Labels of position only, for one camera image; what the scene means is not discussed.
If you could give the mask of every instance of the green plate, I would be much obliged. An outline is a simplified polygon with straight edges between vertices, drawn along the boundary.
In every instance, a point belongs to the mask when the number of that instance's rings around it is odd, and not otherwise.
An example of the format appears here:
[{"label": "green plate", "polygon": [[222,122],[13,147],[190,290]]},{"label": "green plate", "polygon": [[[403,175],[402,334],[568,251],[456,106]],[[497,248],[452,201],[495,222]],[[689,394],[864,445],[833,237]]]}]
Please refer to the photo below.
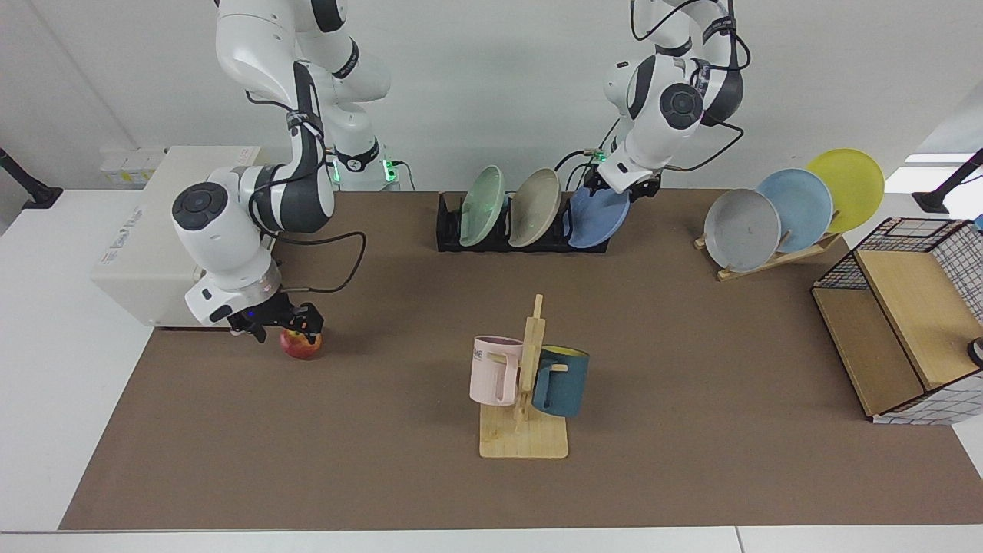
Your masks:
[{"label": "green plate", "polygon": [[461,245],[470,248],[484,240],[492,232],[504,203],[501,169],[491,165],[478,176],[461,206]]}]

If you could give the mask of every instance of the black stand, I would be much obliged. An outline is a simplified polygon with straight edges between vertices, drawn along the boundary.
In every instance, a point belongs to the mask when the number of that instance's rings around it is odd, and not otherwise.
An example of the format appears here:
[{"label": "black stand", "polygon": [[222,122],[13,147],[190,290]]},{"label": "black stand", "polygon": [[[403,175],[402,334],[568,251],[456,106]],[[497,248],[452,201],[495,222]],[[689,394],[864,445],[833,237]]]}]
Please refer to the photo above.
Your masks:
[{"label": "black stand", "polygon": [[606,252],[607,244],[610,242],[610,240],[586,250],[580,250],[570,246],[570,233],[565,231],[565,225],[563,223],[569,212],[570,201],[569,199],[564,198],[562,209],[560,209],[559,213],[556,215],[556,218],[553,220],[552,225],[549,226],[549,230],[543,235],[542,238],[525,248],[513,248],[508,243],[508,221],[511,211],[508,207],[506,207],[502,210],[501,215],[498,216],[498,220],[495,222],[494,228],[491,230],[488,237],[475,246],[465,248],[461,245],[461,206],[460,204],[458,205],[457,211],[449,210],[447,208],[447,201],[444,199],[443,194],[440,194],[437,199],[436,207],[436,250],[438,252],[519,252],[554,254],[603,254]]},{"label": "black stand", "polygon": [[943,205],[946,200],[946,196],[949,192],[955,190],[956,186],[962,184],[962,181],[966,179],[969,175],[976,172],[976,169],[983,165],[983,150],[976,153],[969,161],[964,163],[962,167],[953,173],[953,176],[949,177],[946,182],[942,183],[942,186],[935,189],[932,192],[915,192],[911,195],[918,204],[918,207],[922,209],[923,212],[927,214],[948,214],[949,210]]},{"label": "black stand", "polygon": [[40,181],[28,175],[3,149],[0,149],[0,167],[6,169],[10,176],[14,177],[14,180],[20,183],[32,197],[32,200],[24,204],[25,210],[47,210],[55,204],[55,200],[64,192],[61,188],[44,186]]}]

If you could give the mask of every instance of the brown table mat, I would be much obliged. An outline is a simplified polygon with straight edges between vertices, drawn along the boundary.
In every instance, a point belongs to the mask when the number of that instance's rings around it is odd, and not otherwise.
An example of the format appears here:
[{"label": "brown table mat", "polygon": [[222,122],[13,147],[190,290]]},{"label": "brown table mat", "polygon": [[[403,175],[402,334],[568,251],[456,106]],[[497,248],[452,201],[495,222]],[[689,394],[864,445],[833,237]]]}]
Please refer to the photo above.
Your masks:
[{"label": "brown table mat", "polygon": [[[321,358],[153,334],[63,529],[408,529],[983,522],[949,427],[863,417],[809,288],[845,247],[718,283],[692,247],[720,192],[635,204],[608,253],[438,254],[433,194],[341,194],[349,288],[312,296]],[[329,287],[356,244],[277,247]],[[484,461],[472,337],[592,354],[565,461]],[[304,300],[298,295],[296,300]],[[85,370],[85,362],[80,362]]]}]

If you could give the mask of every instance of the mug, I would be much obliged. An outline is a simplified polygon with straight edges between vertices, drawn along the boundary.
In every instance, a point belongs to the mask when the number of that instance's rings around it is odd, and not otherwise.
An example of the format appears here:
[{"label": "mug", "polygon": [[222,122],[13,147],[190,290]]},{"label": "mug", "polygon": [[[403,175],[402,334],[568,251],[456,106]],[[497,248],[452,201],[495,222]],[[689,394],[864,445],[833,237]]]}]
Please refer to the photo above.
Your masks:
[{"label": "mug", "polygon": [[533,407],[555,416],[571,417],[580,412],[591,356],[579,349],[544,345],[533,390]]},{"label": "mug", "polygon": [[515,403],[522,341],[514,338],[475,338],[471,358],[471,399],[485,405]]}]

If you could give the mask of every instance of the red apple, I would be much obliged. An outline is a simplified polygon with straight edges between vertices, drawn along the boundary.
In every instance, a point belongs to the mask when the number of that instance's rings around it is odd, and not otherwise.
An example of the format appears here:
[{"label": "red apple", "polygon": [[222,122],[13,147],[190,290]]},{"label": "red apple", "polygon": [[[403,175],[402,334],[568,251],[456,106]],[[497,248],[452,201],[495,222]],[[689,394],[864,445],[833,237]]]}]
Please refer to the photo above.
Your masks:
[{"label": "red apple", "polygon": [[287,355],[297,359],[310,359],[318,352],[322,343],[323,340],[320,335],[311,344],[307,340],[307,337],[301,333],[295,333],[286,329],[283,329],[283,332],[280,333],[280,348]]}]

